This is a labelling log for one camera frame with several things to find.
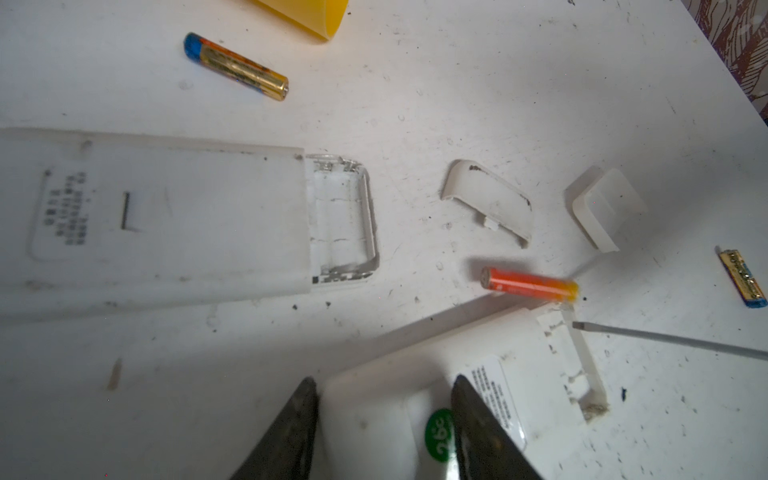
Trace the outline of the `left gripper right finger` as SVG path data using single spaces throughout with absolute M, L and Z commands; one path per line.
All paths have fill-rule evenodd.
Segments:
M 461 480 L 542 479 L 463 375 L 452 386 L 451 410 Z

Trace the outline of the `orange black screwdriver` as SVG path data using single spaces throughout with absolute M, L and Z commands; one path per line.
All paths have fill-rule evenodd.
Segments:
M 571 323 L 571 325 L 573 328 L 585 332 L 620 335 L 674 345 L 682 345 L 696 349 L 713 351 L 716 353 L 724 353 L 745 358 L 757 359 L 761 361 L 767 360 L 767 352 L 765 350 L 757 350 L 736 345 L 728 345 L 718 342 L 686 338 L 657 332 L 600 325 L 592 322 L 574 321 Z

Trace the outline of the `white battery cover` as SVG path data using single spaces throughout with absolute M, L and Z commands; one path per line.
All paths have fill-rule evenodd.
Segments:
M 623 224 L 647 212 L 647 206 L 618 169 L 590 167 L 576 182 L 571 209 L 575 219 L 602 253 L 619 251 L 614 236 Z
M 454 161 L 448 171 L 440 198 L 456 200 L 482 217 L 485 228 L 503 228 L 523 248 L 533 237 L 534 211 L 529 197 L 502 177 L 473 160 Z

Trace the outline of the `grey white remote control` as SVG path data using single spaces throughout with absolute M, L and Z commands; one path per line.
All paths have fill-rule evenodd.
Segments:
M 357 285 L 369 176 L 341 156 L 184 138 L 1 133 L 1 318 L 58 320 Z

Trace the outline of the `colourful AAA battery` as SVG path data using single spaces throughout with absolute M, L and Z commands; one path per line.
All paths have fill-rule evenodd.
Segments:
M 283 101 L 289 92 L 286 76 L 214 44 L 193 32 L 183 41 L 186 56 L 203 67 L 240 82 L 274 100 Z

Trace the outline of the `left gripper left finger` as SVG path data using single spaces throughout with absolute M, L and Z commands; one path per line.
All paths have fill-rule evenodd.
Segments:
M 317 424 L 317 383 L 305 377 L 231 479 L 307 480 Z

